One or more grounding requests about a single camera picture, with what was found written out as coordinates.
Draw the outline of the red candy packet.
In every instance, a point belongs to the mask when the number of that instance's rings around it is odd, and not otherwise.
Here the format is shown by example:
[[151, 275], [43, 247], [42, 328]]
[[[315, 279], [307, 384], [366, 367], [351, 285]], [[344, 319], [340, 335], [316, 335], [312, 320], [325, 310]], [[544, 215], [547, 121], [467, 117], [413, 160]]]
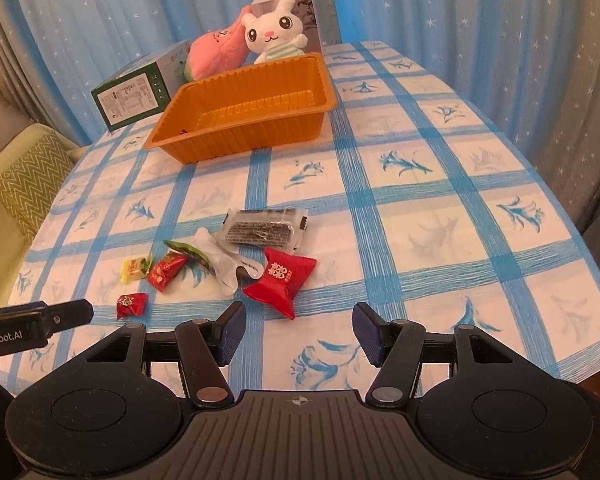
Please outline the red candy packet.
[[146, 276], [148, 284], [158, 292], [164, 292], [184, 266], [188, 257], [180, 252], [167, 252], [154, 264]]

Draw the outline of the white green snack wrapper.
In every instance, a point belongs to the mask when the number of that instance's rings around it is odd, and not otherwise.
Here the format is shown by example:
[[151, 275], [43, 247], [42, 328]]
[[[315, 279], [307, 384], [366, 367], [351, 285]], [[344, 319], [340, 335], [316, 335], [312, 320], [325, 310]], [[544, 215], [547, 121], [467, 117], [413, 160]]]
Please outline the white green snack wrapper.
[[225, 297], [237, 292], [238, 272], [252, 280], [258, 280], [264, 272], [260, 262], [229, 250], [206, 228], [199, 228], [189, 242], [164, 240], [163, 244], [174, 252], [186, 255], [212, 274], [220, 293]]

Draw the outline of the small red candy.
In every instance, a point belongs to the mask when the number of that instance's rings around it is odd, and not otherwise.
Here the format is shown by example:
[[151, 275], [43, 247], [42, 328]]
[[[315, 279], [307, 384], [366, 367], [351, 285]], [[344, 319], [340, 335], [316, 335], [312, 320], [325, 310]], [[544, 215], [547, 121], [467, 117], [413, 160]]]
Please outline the small red candy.
[[132, 294], [121, 295], [116, 304], [117, 319], [143, 316], [147, 304], [148, 295], [146, 292], [133, 292]]

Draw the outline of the yellow green candy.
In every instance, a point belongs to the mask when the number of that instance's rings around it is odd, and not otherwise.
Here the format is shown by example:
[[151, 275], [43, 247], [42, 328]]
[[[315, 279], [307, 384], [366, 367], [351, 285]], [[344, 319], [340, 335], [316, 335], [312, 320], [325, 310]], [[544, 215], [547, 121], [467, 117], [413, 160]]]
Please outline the yellow green candy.
[[121, 283], [129, 284], [146, 278], [153, 261], [152, 255], [124, 260], [121, 270]]

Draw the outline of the large red snack packet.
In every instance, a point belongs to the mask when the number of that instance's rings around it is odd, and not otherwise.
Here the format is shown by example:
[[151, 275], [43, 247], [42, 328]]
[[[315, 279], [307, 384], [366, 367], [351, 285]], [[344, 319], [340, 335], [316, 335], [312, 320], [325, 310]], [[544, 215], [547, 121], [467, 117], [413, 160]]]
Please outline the large red snack packet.
[[289, 255], [274, 248], [265, 248], [263, 252], [266, 258], [263, 274], [244, 288], [244, 294], [293, 320], [296, 317], [294, 298], [314, 271], [317, 261]]

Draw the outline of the clear packet dark snack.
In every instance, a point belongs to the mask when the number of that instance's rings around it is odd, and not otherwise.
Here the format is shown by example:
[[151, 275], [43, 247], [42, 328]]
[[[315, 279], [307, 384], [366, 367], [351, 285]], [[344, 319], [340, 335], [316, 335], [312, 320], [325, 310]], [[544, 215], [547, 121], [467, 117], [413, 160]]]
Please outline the clear packet dark snack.
[[293, 254], [301, 245], [309, 211], [303, 208], [230, 209], [216, 239], [225, 246], [273, 248]]

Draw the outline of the light green sofa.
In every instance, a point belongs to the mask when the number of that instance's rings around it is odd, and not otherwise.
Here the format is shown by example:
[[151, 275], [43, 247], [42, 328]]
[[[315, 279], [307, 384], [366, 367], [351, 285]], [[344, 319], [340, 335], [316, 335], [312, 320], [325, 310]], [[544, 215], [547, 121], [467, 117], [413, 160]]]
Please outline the light green sofa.
[[[0, 151], [0, 174], [46, 134], [54, 134], [65, 147], [73, 162], [90, 148], [77, 146], [57, 131], [42, 124], [33, 124], [23, 129]], [[31, 246], [31, 241], [20, 231], [12, 215], [0, 201], [0, 307], [7, 304], [12, 286], [14, 286], [24, 257]]]

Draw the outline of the blue checked tablecloth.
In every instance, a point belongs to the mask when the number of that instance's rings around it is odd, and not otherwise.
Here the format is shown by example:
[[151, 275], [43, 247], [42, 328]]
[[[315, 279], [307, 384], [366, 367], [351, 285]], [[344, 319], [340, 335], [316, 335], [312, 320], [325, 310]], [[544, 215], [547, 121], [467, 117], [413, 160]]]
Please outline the blue checked tablecloth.
[[475, 325], [552, 375], [600, 371], [600, 271], [513, 144], [440, 79], [379, 41], [324, 51], [338, 106], [309, 143], [184, 166], [145, 150], [152, 119], [105, 133], [76, 166], [15, 278], [13, 304], [84, 298], [93, 321], [0, 359], [20, 392], [120, 325], [124, 260], [216, 231], [231, 209], [304, 208], [316, 268], [284, 318], [247, 306], [235, 390], [366, 389], [360, 301], [430, 332]]

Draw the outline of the green zigzag cushion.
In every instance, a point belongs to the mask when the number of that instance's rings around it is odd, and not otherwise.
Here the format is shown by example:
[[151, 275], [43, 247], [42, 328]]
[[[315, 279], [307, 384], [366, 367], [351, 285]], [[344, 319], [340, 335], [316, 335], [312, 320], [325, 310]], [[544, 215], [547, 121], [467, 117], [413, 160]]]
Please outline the green zigzag cushion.
[[73, 166], [58, 137], [46, 134], [0, 174], [0, 202], [29, 242]]

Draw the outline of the orange plastic tray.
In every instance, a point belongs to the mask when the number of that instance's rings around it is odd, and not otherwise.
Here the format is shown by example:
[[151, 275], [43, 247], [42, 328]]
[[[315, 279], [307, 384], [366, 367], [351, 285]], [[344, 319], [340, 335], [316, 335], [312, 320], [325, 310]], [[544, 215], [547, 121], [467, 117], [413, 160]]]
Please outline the orange plastic tray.
[[188, 165], [312, 141], [336, 106], [323, 55], [252, 64], [181, 86], [144, 148]]

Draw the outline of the green printed carton box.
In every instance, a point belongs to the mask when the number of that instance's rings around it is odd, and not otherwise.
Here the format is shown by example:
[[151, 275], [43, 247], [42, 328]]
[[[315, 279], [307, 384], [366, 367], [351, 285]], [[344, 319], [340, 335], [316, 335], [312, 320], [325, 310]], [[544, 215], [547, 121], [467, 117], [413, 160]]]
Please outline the green printed carton box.
[[185, 62], [190, 43], [177, 44], [138, 58], [91, 91], [109, 131], [162, 113], [186, 84]]

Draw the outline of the pink plush toy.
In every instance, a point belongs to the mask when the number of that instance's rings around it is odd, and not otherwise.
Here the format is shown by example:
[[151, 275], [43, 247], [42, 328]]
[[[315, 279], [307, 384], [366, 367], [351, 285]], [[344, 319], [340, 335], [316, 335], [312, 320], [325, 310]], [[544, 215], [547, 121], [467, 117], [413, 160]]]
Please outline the pink plush toy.
[[251, 6], [244, 6], [233, 24], [207, 32], [192, 43], [185, 62], [187, 81], [198, 81], [242, 66], [249, 54], [242, 18], [250, 12]]

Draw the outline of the white bunny plush toy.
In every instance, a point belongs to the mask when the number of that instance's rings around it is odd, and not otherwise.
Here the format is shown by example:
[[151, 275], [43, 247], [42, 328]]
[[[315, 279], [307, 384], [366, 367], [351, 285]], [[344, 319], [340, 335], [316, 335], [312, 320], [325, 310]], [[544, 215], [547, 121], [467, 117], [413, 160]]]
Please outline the white bunny plush toy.
[[245, 42], [257, 55], [256, 64], [304, 55], [308, 37], [303, 33], [302, 21], [292, 13], [295, 4], [296, 0], [279, 0], [271, 12], [260, 16], [246, 13], [242, 17]]

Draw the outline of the blue star curtain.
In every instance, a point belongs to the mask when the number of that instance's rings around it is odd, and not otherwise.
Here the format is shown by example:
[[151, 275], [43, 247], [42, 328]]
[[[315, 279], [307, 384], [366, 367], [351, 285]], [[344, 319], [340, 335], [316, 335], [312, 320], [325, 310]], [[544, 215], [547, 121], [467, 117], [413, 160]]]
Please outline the blue star curtain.
[[[120, 67], [227, 26], [252, 0], [0, 0], [0, 76], [79, 144]], [[600, 0], [314, 0], [324, 44], [380, 40], [479, 107], [579, 229], [600, 208]]]

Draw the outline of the grey patterned box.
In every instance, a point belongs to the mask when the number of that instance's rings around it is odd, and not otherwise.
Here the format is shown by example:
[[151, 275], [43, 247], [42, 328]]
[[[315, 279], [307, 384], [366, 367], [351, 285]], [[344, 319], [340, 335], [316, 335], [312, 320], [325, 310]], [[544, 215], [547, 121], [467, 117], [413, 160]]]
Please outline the grey patterned box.
[[[279, 0], [252, 0], [251, 12], [260, 18], [262, 14], [272, 12], [278, 3]], [[306, 53], [322, 52], [322, 40], [313, 0], [294, 0], [291, 13], [300, 18], [303, 33], [308, 37], [308, 45], [304, 48]]]

